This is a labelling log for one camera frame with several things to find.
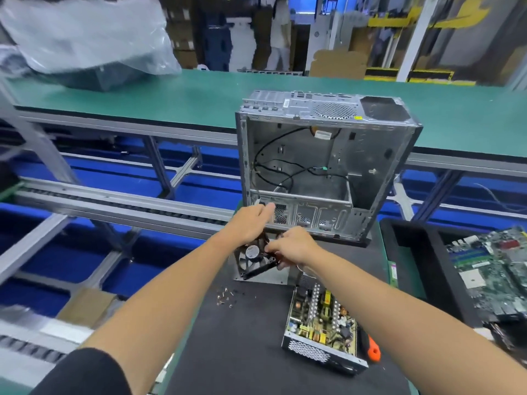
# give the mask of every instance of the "black sleeve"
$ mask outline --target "black sleeve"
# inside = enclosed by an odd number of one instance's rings
[[[132,395],[121,366],[107,353],[77,349],[63,358],[30,395]]]

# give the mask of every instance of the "green table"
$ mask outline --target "green table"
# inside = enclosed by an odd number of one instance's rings
[[[17,107],[57,117],[164,122],[234,131],[234,112],[255,89],[398,96],[422,122],[416,146],[454,152],[527,157],[527,92],[384,81],[183,70],[115,92],[100,93],[21,79],[11,84]]]

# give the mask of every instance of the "empty metal computer chassis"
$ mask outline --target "empty metal computer chassis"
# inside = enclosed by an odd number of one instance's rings
[[[243,100],[236,128],[243,203],[276,204],[268,229],[357,242],[422,130],[399,98],[271,91]]]

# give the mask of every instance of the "person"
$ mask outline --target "person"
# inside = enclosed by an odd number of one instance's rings
[[[282,60],[282,71],[289,70],[289,52],[291,47],[291,15],[289,0],[275,0],[273,20],[271,22],[271,54],[267,59],[266,70],[277,70]]]
[[[132,296],[66,356],[32,395],[144,395],[188,327],[225,259],[251,242],[274,205],[241,208],[203,245]],[[267,245],[280,267],[315,272],[414,385],[433,395],[517,395],[527,371],[471,328],[321,248],[293,227]]]

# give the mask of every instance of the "motherboard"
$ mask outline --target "motherboard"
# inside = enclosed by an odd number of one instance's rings
[[[521,227],[447,245],[483,322],[527,318],[527,234]]]
[[[329,290],[319,282],[295,288],[284,349],[356,374],[368,367],[358,343],[357,322]]]

